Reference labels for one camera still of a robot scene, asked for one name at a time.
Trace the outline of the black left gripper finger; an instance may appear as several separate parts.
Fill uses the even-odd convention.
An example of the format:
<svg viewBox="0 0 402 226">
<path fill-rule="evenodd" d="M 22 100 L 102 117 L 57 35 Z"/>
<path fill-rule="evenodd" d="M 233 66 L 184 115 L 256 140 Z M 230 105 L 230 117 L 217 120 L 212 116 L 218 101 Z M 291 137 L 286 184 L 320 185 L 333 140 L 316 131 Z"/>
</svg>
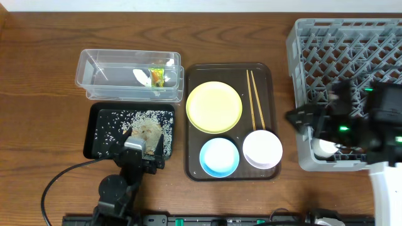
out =
<svg viewBox="0 0 402 226">
<path fill-rule="evenodd" d="M 120 140 L 114 141 L 111 144 L 111 146 L 109 148 L 109 155 L 111 157 L 115 157 L 123 151 L 124 143 L 127 141 L 129 136 L 131 136 L 132 131 L 133 130 L 131 128 L 129 128 L 126 132 L 124 132 L 124 134 L 122 135 L 122 138 L 120 138 Z"/>
<path fill-rule="evenodd" d="M 163 157 L 163 146 L 164 146 L 164 134 L 161 134 L 154 151 L 155 157 L 157 156 Z"/>
</svg>

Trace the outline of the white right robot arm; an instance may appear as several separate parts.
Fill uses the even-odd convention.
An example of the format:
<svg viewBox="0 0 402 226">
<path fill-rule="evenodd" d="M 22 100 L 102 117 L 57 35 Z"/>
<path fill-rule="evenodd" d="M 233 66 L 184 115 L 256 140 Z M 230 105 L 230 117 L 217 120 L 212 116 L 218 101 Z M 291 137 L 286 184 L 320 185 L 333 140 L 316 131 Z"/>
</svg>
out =
<svg viewBox="0 0 402 226">
<path fill-rule="evenodd" d="M 401 86 L 375 82 L 366 89 L 365 117 L 352 117 L 351 82 L 332 86 L 334 106 L 305 104 L 285 114 L 303 134 L 366 151 L 376 225 L 401 225 Z"/>
</svg>

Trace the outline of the green pandan cake wrapper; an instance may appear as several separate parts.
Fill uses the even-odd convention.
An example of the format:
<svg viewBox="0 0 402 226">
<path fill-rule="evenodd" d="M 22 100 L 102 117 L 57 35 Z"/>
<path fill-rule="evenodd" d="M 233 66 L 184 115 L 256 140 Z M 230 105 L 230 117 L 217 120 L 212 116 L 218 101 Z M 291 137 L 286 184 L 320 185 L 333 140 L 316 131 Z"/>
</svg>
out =
<svg viewBox="0 0 402 226">
<path fill-rule="evenodd" d="M 165 77 L 163 68 L 150 68 L 151 86 L 152 87 L 164 87 Z"/>
</svg>

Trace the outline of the light blue bowl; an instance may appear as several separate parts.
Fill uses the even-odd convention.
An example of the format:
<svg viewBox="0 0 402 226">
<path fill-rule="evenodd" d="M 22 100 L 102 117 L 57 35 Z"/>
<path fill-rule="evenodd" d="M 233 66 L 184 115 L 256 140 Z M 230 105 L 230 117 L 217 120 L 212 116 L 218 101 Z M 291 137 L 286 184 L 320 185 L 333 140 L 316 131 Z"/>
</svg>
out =
<svg viewBox="0 0 402 226">
<path fill-rule="evenodd" d="M 213 138 L 202 146 L 199 162 L 209 176 L 226 178 L 239 166 L 239 151 L 232 141 L 223 137 Z"/>
</svg>

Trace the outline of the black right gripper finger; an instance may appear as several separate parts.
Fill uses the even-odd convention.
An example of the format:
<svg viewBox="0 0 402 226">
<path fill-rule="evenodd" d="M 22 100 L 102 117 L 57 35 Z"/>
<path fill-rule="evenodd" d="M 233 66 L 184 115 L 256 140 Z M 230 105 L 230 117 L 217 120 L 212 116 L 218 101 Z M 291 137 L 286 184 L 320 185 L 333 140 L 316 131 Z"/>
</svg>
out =
<svg viewBox="0 0 402 226">
<path fill-rule="evenodd" d="M 305 126 L 316 123 L 320 117 L 320 107 L 303 105 L 285 114 L 285 119 L 294 126 Z"/>
<path fill-rule="evenodd" d="M 311 126 L 306 126 L 302 129 L 301 132 L 298 132 L 298 135 L 301 136 L 303 141 L 311 141 L 312 140 L 312 127 Z"/>
</svg>

